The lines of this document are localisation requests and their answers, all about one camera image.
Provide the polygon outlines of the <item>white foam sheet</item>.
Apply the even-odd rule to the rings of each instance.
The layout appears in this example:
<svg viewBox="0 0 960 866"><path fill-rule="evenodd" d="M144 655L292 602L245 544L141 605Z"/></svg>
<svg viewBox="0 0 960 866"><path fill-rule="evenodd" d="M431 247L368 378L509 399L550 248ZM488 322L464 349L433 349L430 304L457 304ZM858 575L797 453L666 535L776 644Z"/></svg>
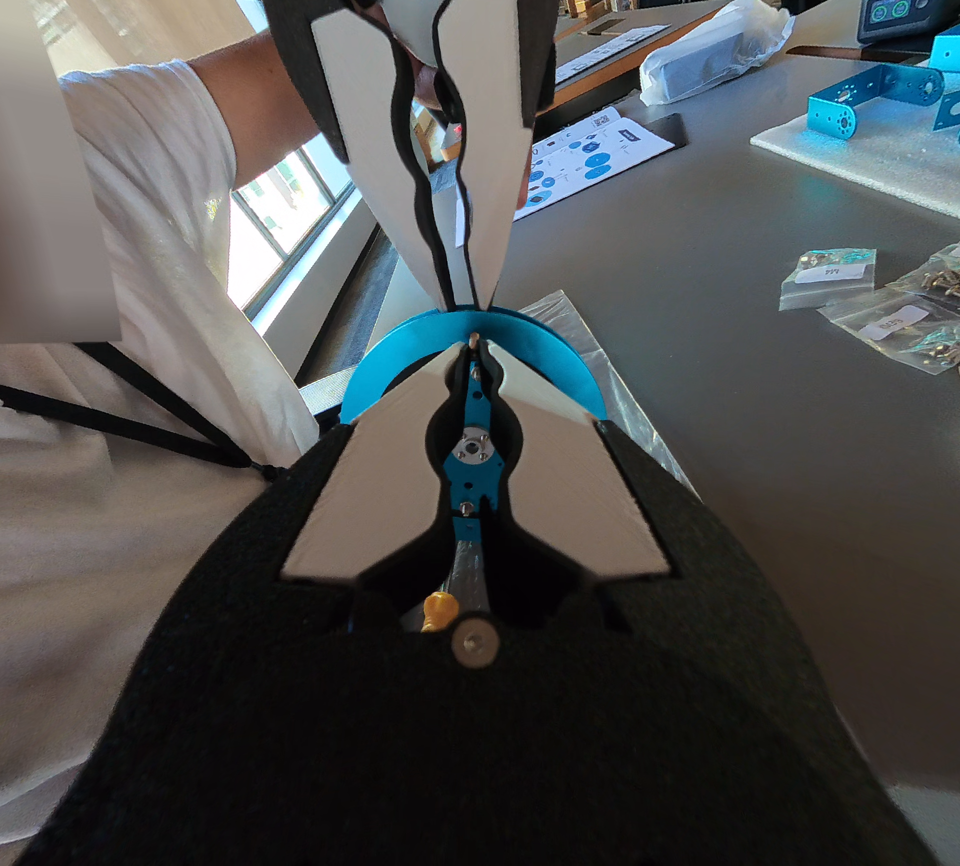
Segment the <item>white foam sheet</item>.
<svg viewBox="0 0 960 866"><path fill-rule="evenodd" d="M806 116L763 131L750 142L799 163L959 216L958 128L933 131L937 113L877 99L858 108L857 129L838 140L808 129Z"/></svg>

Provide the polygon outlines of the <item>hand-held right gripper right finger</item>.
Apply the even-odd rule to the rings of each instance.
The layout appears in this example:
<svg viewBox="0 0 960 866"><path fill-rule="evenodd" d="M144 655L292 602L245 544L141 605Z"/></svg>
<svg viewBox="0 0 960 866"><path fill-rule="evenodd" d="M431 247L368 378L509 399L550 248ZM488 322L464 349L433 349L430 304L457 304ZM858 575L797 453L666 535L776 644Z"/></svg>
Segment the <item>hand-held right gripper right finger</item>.
<svg viewBox="0 0 960 866"><path fill-rule="evenodd" d="M481 341L491 427L506 464L490 573L503 582L619 582L670 572L638 502L582 405Z"/></svg>

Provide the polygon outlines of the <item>blue metal turntable disc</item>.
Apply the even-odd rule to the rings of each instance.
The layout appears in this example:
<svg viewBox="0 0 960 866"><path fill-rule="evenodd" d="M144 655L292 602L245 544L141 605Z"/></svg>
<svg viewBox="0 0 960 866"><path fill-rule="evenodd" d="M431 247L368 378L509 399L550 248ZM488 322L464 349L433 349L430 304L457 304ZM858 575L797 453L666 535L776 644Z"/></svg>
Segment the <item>blue metal turntable disc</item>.
<svg viewBox="0 0 960 866"><path fill-rule="evenodd" d="M601 391L586 363L559 334L522 313L492 307L486 312L459 307L430 311L391 331L360 363L346 388L341 422L354 420L385 392L471 333L504 347L561 392L600 419L606 418ZM471 361L465 400L455 415L462 436L443 463L457 539L481 540L482 501L495 510L504 461L491 441L491 401L481 384L478 361Z"/></svg>

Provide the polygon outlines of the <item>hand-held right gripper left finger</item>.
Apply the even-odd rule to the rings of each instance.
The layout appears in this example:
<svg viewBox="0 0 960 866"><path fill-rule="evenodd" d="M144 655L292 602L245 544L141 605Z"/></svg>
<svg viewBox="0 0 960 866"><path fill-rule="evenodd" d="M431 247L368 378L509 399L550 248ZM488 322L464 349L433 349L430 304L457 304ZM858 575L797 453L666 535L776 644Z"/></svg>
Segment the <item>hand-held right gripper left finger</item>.
<svg viewBox="0 0 960 866"><path fill-rule="evenodd" d="M283 568L285 579L364 588L433 588L455 551L449 485L429 454L463 343L387 392L352 431Z"/></svg>

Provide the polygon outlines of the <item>orange handled screwdriver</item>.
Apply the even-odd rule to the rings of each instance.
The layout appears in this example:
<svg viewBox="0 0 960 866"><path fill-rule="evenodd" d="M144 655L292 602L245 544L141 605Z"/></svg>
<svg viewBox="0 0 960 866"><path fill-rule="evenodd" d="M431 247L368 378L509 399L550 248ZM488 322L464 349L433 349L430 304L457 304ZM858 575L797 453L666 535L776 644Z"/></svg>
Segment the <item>orange handled screwdriver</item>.
<svg viewBox="0 0 960 866"><path fill-rule="evenodd" d="M460 614L489 611L482 544L457 542L453 566L441 587L423 601L421 632L445 630Z"/></svg>

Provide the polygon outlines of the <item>person's left hand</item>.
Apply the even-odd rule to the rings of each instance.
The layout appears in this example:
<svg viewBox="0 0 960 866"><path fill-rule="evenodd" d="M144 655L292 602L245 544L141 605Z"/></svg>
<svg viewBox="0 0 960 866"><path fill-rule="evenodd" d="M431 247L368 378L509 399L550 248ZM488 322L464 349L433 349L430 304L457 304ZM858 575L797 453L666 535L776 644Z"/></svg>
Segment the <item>person's left hand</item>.
<svg viewBox="0 0 960 866"><path fill-rule="evenodd" d="M433 20L429 8L397 6L382 0L381 7L394 38L407 53L413 70L414 99L424 107L443 112L435 89L437 59L434 49Z"/></svg>

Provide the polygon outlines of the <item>white instruction booklet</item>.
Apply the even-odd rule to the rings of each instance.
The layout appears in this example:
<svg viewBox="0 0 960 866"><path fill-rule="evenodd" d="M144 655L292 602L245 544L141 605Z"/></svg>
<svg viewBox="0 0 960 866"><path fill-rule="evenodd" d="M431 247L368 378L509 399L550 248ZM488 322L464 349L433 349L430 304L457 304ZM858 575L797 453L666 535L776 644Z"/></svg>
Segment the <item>white instruction booklet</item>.
<svg viewBox="0 0 960 866"><path fill-rule="evenodd" d="M528 196L517 221L573 196L674 144L608 106L534 145Z"/></svg>

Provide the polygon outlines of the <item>wooden edged desk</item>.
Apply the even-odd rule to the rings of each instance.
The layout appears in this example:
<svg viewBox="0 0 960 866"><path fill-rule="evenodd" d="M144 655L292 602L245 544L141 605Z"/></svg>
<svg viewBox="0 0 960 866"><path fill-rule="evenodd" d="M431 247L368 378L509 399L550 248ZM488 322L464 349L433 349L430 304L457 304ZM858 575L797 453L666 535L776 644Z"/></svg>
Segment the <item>wooden edged desk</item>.
<svg viewBox="0 0 960 866"><path fill-rule="evenodd" d="M586 54L632 29L663 26L660 32L621 54L610 57L573 79L560 83L550 109L539 116L561 125L630 94L639 83L639 69L654 50L676 41L724 8L727 0L702 1L667 7L606 12L593 20L575 20L557 34L558 65Z"/></svg>

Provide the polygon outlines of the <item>white wrapped package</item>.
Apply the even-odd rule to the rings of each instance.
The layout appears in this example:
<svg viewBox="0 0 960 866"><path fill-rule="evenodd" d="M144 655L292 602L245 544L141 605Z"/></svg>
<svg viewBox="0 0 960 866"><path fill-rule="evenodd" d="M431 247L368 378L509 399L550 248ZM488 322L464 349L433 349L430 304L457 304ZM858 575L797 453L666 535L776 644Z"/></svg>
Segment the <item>white wrapped package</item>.
<svg viewBox="0 0 960 866"><path fill-rule="evenodd" d="M671 104L739 78L781 49L794 24L786 9L761 0L735 0L646 57L640 99L647 106Z"/></svg>

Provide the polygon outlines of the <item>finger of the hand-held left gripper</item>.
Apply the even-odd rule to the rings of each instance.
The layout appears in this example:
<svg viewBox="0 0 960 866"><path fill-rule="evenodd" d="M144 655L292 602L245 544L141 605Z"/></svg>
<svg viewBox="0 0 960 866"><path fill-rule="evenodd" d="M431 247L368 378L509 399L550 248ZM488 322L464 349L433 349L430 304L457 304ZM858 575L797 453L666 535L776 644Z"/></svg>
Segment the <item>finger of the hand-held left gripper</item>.
<svg viewBox="0 0 960 866"><path fill-rule="evenodd" d="M444 311L455 308L426 163L411 132L411 63L388 29L349 9L312 30L350 176L417 282Z"/></svg>
<svg viewBox="0 0 960 866"><path fill-rule="evenodd" d="M481 309L495 295L532 145L518 27L518 0L446 0L435 18L438 67L462 112L463 255Z"/></svg>

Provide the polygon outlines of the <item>printed paper sheet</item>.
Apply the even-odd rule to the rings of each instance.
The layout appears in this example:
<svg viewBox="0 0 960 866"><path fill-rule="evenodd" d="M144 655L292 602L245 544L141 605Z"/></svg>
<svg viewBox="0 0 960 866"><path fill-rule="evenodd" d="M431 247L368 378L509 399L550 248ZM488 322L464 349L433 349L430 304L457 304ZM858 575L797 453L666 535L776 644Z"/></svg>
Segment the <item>printed paper sheet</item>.
<svg viewBox="0 0 960 866"><path fill-rule="evenodd" d="M558 84L566 82L572 77L595 67L606 59L618 56L634 46L645 43L653 36L668 28L667 25L654 25L621 33L595 49L571 59L569 62L562 65L559 64L556 69L556 82Z"/></svg>

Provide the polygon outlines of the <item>pile of small screw bags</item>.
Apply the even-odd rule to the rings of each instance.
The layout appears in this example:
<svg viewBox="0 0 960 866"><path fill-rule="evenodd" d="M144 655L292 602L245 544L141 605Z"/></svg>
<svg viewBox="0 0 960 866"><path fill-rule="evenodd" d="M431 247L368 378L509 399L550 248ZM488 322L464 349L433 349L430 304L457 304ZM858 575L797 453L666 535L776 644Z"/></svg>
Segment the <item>pile of small screw bags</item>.
<svg viewBox="0 0 960 866"><path fill-rule="evenodd" d="M779 309L815 308L885 356L929 374L958 367L959 246L875 287L871 248L814 249L781 284Z"/></svg>

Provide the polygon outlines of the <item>person's left forearm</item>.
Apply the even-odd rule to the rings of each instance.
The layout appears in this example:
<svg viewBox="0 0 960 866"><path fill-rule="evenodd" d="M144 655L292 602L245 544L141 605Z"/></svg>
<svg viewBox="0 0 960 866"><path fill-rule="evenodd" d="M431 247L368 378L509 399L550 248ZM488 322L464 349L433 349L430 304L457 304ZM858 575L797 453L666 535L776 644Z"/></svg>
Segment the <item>person's left forearm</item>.
<svg viewBox="0 0 960 866"><path fill-rule="evenodd" d="M319 134L269 31L199 56L189 65L232 139L234 187L245 186Z"/></svg>

